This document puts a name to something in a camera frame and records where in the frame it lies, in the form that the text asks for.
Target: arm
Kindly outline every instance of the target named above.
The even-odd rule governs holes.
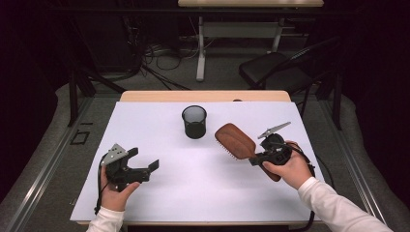
[[[332,231],[392,231],[376,217],[362,211],[329,185],[310,177],[298,189],[301,200]]]
[[[123,191],[118,192],[111,185],[105,174],[106,167],[102,167],[102,207],[88,227],[88,232],[119,231],[124,219],[124,212],[127,200],[130,195],[139,187],[139,183],[129,184]]]
[[[305,159],[296,151],[283,166],[263,162],[264,167],[283,178],[298,190],[301,200],[313,210],[332,231],[392,231],[376,217],[362,211],[330,186],[312,177]]]

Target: gray carpet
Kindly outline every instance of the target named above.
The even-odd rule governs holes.
[[[298,39],[282,39],[279,49],[291,53],[298,49]],[[184,59],[180,65],[171,71],[162,71],[156,64],[156,59],[148,66],[179,84],[185,85],[192,90],[212,89],[247,89],[247,84],[238,75],[240,63],[266,52],[271,45],[265,41],[215,41],[207,49],[207,63],[205,81],[196,82],[196,57]],[[161,57],[158,62],[160,67],[171,68],[178,64],[172,57]],[[166,88],[150,74],[140,72],[138,75],[117,82],[119,85],[130,90],[166,90]],[[119,95],[106,88],[100,83],[95,83],[98,94],[89,102],[87,108],[73,128],[73,131],[89,132],[85,144],[67,145],[62,151],[61,159],[56,163],[56,169],[52,173],[46,189],[36,202],[35,208],[29,212],[29,217],[22,222],[21,231],[85,231],[86,227],[70,221],[73,210],[71,202],[77,198],[87,176],[92,159],[100,144],[103,132],[108,123],[114,104],[119,100]],[[17,183],[0,205],[1,223],[0,231],[6,231],[13,221],[13,216],[18,212],[24,197],[41,174],[44,164],[53,156],[61,139],[65,138],[66,125],[69,122],[68,87],[64,86],[57,91],[59,106],[55,113],[47,133],[44,136],[32,159],[27,164]],[[293,97],[296,101],[301,96]],[[350,173],[346,167],[345,156],[340,150],[339,141],[334,135],[334,126],[326,120],[329,112],[323,109],[328,105],[326,101],[317,101],[311,96],[307,104],[304,123],[309,135],[310,142],[316,155],[329,167],[335,181],[335,189],[341,195],[346,196],[362,209],[365,209],[361,195],[358,193]],[[410,217],[408,209],[400,204],[396,197],[387,188],[383,178],[377,169],[371,165],[371,161],[363,148],[360,129],[355,117],[354,104],[343,98],[341,124],[347,143],[358,159],[370,188],[373,189],[388,224],[394,231],[410,231]],[[67,138],[69,143],[73,135]],[[330,174],[321,164],[325,179],[330,183]],[[315,224],[309,231],[329,231],[324,224]]]

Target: chair leg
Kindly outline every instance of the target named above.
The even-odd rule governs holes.
[[[305,113],[305,107],[307,106],[308,103],[308,92],[310,91],[310,87],[307,87],[305,90],[305,96],[304,96],[304,102],[302,104],[302,109],[301,109],[301,118],[304,117],[304,113]]]

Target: brown hairbrush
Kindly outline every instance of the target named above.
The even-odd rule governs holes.
[[[255,143],[231,123],[225,124],[218,129],[215,138],[226,151],[238,160],[256,158]],[[266,170],[262,164],[259,166],[273,181],[280,180],[280,176]]]

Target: wooden table edge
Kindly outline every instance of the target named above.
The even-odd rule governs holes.
[[[281,90],[126,91],[120,102],[291,102]]]

